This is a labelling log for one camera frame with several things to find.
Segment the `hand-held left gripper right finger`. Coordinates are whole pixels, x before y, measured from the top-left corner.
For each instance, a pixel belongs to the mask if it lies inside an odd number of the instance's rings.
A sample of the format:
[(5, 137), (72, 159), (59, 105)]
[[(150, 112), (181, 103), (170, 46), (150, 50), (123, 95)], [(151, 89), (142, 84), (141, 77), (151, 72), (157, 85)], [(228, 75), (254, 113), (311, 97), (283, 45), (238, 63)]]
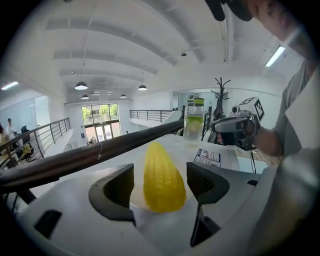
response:
[(204, 242), (221, 229), (204, 214), (202, 208), (203, 205), (217, 203), (230, 189), (227, 179), (215, 173), (216, 169), (213, 165), (186, 163), (187, 184), (197, 200), (196, 218), (190, 238), (191, 247)]

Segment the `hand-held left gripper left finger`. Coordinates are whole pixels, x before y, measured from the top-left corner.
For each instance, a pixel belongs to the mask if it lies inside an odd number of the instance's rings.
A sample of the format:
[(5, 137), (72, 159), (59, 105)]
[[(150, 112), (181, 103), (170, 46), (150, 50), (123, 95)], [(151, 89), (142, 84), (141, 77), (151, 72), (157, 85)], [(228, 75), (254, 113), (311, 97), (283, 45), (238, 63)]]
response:
[(130, 210), (134, 186), (134, 165), (123, 165), (90, 187), (89, 202), (100, 215), (111, 221), (134, 222), (134, 213)]

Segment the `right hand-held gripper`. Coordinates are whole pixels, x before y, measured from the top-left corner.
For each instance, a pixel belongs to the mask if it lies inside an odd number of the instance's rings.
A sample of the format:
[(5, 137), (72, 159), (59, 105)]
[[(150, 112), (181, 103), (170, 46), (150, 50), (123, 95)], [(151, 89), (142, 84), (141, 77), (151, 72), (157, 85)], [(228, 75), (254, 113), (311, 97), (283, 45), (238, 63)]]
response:
[(222, 144), (236, 146), (244, 151), (255, 150), (254, 135), (265, 116), (260, 99), (251, 97), (232, 107), (229, 117), (212, 123), (212, 130), (221, 136)]

